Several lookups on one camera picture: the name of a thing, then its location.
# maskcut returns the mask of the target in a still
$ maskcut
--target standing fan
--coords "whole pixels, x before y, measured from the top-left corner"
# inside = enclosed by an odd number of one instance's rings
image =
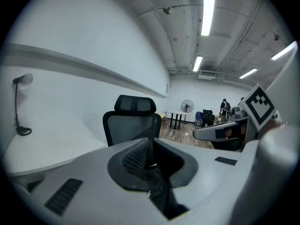
[[[181,104],[181,109],[185,113],[190,113],[194,109],[194,104],[191,100],[184,100]],[[184,124],[188,123],[188,122],[186,122],[186,115],[184,116],[184,121],[182,121],[181,123],[184,123]]]

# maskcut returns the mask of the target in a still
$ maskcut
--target wooden floor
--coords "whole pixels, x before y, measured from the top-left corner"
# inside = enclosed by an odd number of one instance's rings
[[[168,119],[168,125],[166,125],[164,122],[162,123],[159,138],[165,138],[175,142],[184,143],[196,147],[211,148],[211,149],[214,148],[211,142],[197,140],[193,137],[193,131],[195,130],[194,123],[188,123],[188,124],[181,123],[180,130],[170,129],[169,125],[170,125],[169,119]],[[188,133],[188,136],[183,136],[181,135],[182,133]]]

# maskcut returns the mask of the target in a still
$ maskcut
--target curved desk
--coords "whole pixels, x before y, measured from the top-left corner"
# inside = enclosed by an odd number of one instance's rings
[[[106,145],[78,119],[47,119],[32,124],[28,136],[15,135],[3,159],[8,176],[44,173]]]
[[[188,113],[187,112],[181,112],[181,111],[167,111],[167,112],[172,114],[171,115],[171,123],[170,123],[169,128],[175,129],[175,130],[180,130],[181,117],[182,117],[182,115],[188,115]],[[176,114],[176,118],[175,118],[175,124],[174,124],[174,126],[172,126],[172,121],[173,121],[173,115],[174,114]],[[178,115],[180,115],[180,117],[179,117],[179,124],[178,124],[178,127],[177,127]]]

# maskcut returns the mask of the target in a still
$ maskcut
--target black table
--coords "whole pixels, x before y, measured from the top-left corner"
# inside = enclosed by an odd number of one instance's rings
[[[177,112],[175,112],[175,111],[168,111],[168,113],[172,114],[171,115],[171,123],[170,123],[169,128],[174,129],[174,130],[180,130],[181,129],[180,128],[181,117],[182,117],[182,115],[187,115],[188,113],[187,112],[180,112],[180,111],[177,111]],[[174,114],[176,114],[176,118],[175,118],[175,124],[172,126],[172,121],[173,121],[173,115]],[[180,117],[179,117],[179,124],[177,126],[178,115],[180,115]]]

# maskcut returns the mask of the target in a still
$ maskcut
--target blue chair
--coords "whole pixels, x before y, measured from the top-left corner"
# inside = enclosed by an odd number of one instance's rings
[[[195,126],[197,126],[198,121],[200,121],[202,123],[201,112],[196,112]]]

